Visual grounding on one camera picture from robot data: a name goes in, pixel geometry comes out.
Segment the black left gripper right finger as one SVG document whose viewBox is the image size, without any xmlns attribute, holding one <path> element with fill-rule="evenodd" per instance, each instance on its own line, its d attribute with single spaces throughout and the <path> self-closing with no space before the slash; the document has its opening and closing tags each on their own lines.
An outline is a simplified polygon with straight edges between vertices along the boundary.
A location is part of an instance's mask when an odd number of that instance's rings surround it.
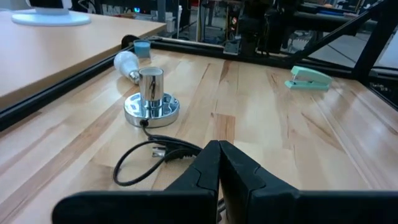
<svg viewBox="0 0 398 224">
<path fill-rule="evenodd" d="M 299 190 L 220 141 L 229 224 L 398 224 L 398 191 Z"/>
</svg>

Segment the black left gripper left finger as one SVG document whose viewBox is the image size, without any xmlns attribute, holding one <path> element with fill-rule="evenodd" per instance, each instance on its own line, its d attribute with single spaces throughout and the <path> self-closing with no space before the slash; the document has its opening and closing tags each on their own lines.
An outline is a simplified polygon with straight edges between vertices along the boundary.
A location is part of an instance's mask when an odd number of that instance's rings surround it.
<svg viewBox="0 0 398 224">
<path fill-rule="evenodd" d="M 53 224 L 217 224 L 220 144 L 210 141 L 162 191 L 88 191 L 63 198 Z"/>
</svg>

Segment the chrome lamp socket clear base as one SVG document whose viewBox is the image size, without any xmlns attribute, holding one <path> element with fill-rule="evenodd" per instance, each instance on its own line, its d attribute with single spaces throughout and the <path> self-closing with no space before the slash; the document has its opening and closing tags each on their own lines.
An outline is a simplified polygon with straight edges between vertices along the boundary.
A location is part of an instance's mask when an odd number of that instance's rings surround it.
<svg viewBox="0 0 398 224">
<path fill-rule="evenodd" d="M 127 122 L 136 127 L 160 128 L 177 120 L 180 102 L 164 91 L 164 71 L 159 67 L 138 70 L 139 92 L 124 102 Z"/>
</svg>

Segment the white lightbulb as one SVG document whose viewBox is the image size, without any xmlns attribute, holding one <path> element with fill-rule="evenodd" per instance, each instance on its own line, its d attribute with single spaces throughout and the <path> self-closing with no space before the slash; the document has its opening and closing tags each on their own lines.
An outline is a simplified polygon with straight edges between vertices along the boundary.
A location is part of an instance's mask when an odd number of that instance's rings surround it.
<svg viewBox="0 0 398 224">
<path fill-rule="evenodd" d="M 115 69 L 133 84 L 139 84 L 139 59 L 130 51 L 122 51 L 114 58 Z"/>
</svg>

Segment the green eraser block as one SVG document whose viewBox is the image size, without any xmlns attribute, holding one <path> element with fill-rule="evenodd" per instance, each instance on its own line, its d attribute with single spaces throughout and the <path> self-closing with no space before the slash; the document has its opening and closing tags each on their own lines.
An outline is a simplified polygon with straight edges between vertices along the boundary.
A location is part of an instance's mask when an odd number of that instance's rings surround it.
<svg viewBox="0 0 398 224">
<path fill-rule="evenodd" d="M 307 67 L 293 66 L 292 79 L 284 82 L 292 90 L 318 90 L 328 91 L 332 77 Z"/>
</svg>

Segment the small blue cylinder cup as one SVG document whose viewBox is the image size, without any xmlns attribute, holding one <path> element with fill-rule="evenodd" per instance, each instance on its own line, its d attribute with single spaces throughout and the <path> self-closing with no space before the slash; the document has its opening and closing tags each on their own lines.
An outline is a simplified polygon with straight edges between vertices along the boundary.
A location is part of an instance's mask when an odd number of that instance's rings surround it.
<svg viewBox="0 0 398 224">
<path fill-rule="evenodd" d="M 135 54 L 139 58 L 150 58 L 150 41 L 135 40 L 133 42 Z"/>
</svg>

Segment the beige desk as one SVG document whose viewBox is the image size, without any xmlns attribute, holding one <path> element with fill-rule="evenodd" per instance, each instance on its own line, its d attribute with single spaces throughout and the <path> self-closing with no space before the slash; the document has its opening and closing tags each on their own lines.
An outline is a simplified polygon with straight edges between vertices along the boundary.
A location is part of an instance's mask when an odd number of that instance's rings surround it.
<svg viewBox="0 0 398 224">
<path fill-rule="evenodd" d="M 115 53 L 127 34 L 165 30 L 160 22 L 97 14 L 72 27 L 24 26 L 11 16 L 0 12 L 0 111 Z"/>
</svg>

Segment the black and white tower fan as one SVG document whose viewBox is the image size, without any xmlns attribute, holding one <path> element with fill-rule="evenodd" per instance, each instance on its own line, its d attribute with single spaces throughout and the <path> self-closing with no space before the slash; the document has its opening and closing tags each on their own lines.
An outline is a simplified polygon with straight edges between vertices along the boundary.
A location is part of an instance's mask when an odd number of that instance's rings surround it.
<svg viewBox="0 0 398 224">
<path fill-rule="evenodd" d="M 72 0 L 25 0 L 32 12 L 16 12 L 13 23 L 26 26 L 68 27 L 82 26 L 91 22 L 90 16 L 71 12 Z"/>
</svg>

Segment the black aluminium rig frame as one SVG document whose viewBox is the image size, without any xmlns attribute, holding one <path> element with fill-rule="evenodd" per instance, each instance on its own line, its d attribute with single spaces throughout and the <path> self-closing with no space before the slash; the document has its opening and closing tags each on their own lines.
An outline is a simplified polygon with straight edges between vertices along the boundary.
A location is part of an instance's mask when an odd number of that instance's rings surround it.
<svg viewBox="0 0 398 224">
<path fill-rule="evenodd" d="M 178 43 L 176 40 L 167 40 L 163 37 L 151 37 L 148 41 L 153 49 L 168 50 L 171 52 L 180 52 L 192 55 L 200 55 L 212 58 L 220 58 L 230 61 L 247 62 L 258 65 L 266 65 L 276 68 L 292 68 L 295 65 L 308 67 L 327 75 L 351 80 L 359 80 L 367 84 L 368 82 L 394 82 L 398 85 L 398 78 L 394 78 L 388 69 L 384 69 L 381 75 L 372 76 L 371 70 L 374 69 L 374 63 L 381 54 L 383 46 L 392 35 L 392 31 L 398 25 L 398 12 L 394 8 L 398 7 L 398 0 L 382 0 L 374 4 L 368 11 L 341 27 L 334 30 L 331 34 L 315 42 L 311 47 L 296 52 L 286 57 L 266 56 L 255 54 L 251 57 L 244 55 L 224 54 L 220 48 L 200 44 L 189 44 L 188 42 Z M 364 23 L 371 16 L 380 14 L 381 18 L 377 22 L 376 28 L 371 34 L 368 43 L 361 52 L 361 55 L 353 68 L 345 67 L 331 62 L 324 62 L 318 59 L 309 58 L 309 55 L 326 46 L 338 37 L 342 36 L 350 28 L 355 28 Z M 39 109 L 60 98 L 64 94 L 82 85 L 99 73 L 110 68 L 111 61 L 116 54 L 127 50 L 134 52 L 133 42 L 138 38 L 134 35 L 125 35 L 121 40 L 121 46 L 114 50 L 109 57 L 94 63 L 92 66 L 54 84 L 45 85 L 39 90 L 33 91 L 29 96 L 21 99 L 11 106 L 0 110 L 0 131 L 18 123 L 24 118 L 35 113 Z"/>
</svg>

